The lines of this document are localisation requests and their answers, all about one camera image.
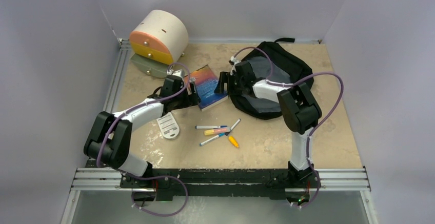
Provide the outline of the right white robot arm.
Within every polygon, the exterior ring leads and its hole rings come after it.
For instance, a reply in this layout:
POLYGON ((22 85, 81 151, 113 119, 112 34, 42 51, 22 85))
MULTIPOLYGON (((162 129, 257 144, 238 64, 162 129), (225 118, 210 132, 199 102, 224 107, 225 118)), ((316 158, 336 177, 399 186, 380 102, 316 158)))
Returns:
POLYGON ((216 93, 246 94, 266 99, 280 105, 287 128, 292 132, 292 152, 289 161, 288 180, 296 187, 308 178, 318 180, 311 162, 310 139, 322 116, 322 110, 307 85, 314 74, 303 77, 296 83, 273 82, 256 77, 247 61, 236 62, 230 72, 221 72, 216 93))

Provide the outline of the black student backpack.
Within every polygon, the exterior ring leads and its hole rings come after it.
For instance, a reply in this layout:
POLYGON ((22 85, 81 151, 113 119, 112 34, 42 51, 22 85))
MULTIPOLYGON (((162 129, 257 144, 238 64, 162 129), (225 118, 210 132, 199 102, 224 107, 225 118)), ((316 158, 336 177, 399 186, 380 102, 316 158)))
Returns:
MULTIPOLYGON (((275 83, 295 83, 296 81, 311 75, 312 69, 300 58, 286 51, 280 43, 294 43, 294 38, 278 38, 273 42, 262 42, 242 61, 251 64, 256 77, 267 77, 275 83)), ((254 98, 245 94, 229 92, 234 106, 261 120, 270 120, 282 116, 280 105, 276 102, 254 98)))

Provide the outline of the blue orange book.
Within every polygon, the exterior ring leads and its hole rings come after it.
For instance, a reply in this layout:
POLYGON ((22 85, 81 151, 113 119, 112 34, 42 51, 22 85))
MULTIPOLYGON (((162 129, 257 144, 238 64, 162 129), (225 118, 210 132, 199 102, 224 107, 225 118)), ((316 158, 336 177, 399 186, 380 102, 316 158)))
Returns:
POLYGON ((195 83, 195 91, 200 99, 198 107, 201 111, 206 111, 228 99, 226 91, 214 92, 219 78, 208 65, 191 72, 189 81, 195 83))

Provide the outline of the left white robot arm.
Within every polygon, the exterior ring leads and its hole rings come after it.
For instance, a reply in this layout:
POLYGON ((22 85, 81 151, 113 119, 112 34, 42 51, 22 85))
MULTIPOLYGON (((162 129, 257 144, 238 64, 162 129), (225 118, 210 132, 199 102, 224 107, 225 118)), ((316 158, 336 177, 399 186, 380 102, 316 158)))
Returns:
POLYGON ((141 188, 153 181, 152 164, 130 150, 131 135, 146 123, 173 110, 198 105, 200 97, 194 82, 168 75, 162 86, 140 104, 121 112, 100 112, 84 144, 84 154, 96 160, 98 167, 109 166, 133 177, 141 188))

